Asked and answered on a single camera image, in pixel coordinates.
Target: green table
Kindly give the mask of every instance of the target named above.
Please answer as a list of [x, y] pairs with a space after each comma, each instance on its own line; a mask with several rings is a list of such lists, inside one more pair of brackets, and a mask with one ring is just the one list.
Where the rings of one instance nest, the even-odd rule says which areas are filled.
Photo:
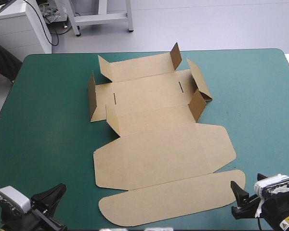
[[[156, 54], [105, 53], [120, 61]], [[253, 192], [256, 175], [289, 175], [289, 64], [276, 49], [184, 51], [196, 62], [214, 100], [199, 123], [227, 128], [237, 158], [220, 169], [242, 169]], [[90, 123], [87, 84], [97, 84], [97, 54], [31, 55], [0, 113], [0, 187], [12, 185], [30, 197], [60, 182], [67, 185], [55, 217], [70, 229], [115, 227], [98, 201], [119, 190], [98, 188], [92, 153], [118, 136], [105, 121]], [[258, 229], [256, 220], [235, 221], [230, 205], [136, 227], [176, 229]]]

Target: black cable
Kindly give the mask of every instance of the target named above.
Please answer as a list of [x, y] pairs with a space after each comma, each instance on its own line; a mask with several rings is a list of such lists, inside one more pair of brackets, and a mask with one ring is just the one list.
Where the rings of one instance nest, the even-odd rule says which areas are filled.
[[59, 45], [59, 36], [58, 36], [58, 34], [57, 34], [57, 39], [58, 39], [57, 44], [52, 44], [52, 43], [49, 41], [49, 39], [48, 39], [48, 37], [47, 37], [47, 35], [46, 35], [45, 28], [44, 28], [44, 26], [43, 26], [43, 23], [42, 23], [41, 18], [39, 17], [38, 12], [35, 10], [35, 8], [34, 8], [27, 0], [23, 0], [23, 1], [26, 2], [29, 6], [31, 6], [32, 9], [34, 10], [34, 12], [37, 14], [37, 16], [38, 16], [38, 18], [39, 18], [39, 22], [40, 22], [40, 24], [42, 25], [42, 28], [43, 28], [43, 31], [44, 31], [44, 34], [45, 34], [45, 36], [46, 36], [47, 41], [48, 41], [52, 46], [54, 46], [54, 47], [55, 47], [55, 46], [58, 46], [58, 45]]
[[262, 231], [261, 224], [260, 224], [260, 218], [257, 218], [257, 221], [258, 221], [259, 230]]
[[63, 32], [63, 33], [60, 33], [60, 34], [58, 34], [57, 33], [57, 35], [64, 35], [65, 33], [67, 33], [68, 31], [70, 31], [72, 29], [72, 26], [67, 30], [67, 31], [65, 31], [65, 32]]

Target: gray floor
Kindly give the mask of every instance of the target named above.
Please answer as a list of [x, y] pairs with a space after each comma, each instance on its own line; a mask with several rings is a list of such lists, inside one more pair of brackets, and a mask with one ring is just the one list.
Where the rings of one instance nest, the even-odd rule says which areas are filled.
[[[111, 13], [125, 0], [108, 0]], [[82, 15], [96, 0], [73, 0]], [[134, 29], [127, 24], [81, 27], [60, 36], [53, 53], [279, 48], [289, 53], [289, 0], [131, 0]], [[0, 109], [10, 89], [0, 75]]]

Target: box lid flap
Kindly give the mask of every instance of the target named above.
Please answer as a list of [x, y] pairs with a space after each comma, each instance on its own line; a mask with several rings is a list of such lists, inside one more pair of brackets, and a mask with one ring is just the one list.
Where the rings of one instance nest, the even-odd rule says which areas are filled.
[[104, 197], [102, 214], [120, 226], [136, 226], [228, 205], [235, 201], [230, 182], [245, 186], [241, 170], [212, 173]]

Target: cardboard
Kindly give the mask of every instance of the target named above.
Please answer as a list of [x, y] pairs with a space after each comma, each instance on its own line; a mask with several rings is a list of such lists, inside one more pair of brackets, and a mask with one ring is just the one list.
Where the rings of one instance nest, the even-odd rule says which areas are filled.
[[232, 180], [244, 188], [245, 174], [241, 170], [233, 170], [104, 197], [99, 201], [99, 208], [104, 217], [116, 225], [147, 224], [234, 202], [230, 188]]
[[[112, 128], [121, 133], [114, 114], [108, 116]], [[133, 122], [131, 126], [138, 129]], [[162, 126], [120, 137], [97, 149], [93, 154], [96, 184], [134, 190], [213, 173], [236, 158], [222, 126], [195, 122], [171, 128]]]
[[194, 106], [187, 112], [197, 121], [212, 96], [195, 63], [188, 60], [191, 69], [175, 71], [181, 60], [177, 43], [171, 52], [121, 62], [109, 63], [99, 56], [101, 73], [112, 83], [95, 86], [90, 79], [90, 108], [97, 104], [90, 110], [91, 122], [106, 119], [106, 105], [116, 116], [127, 116], [158, 110], [167, 113], [169, 108], [191, 103]]

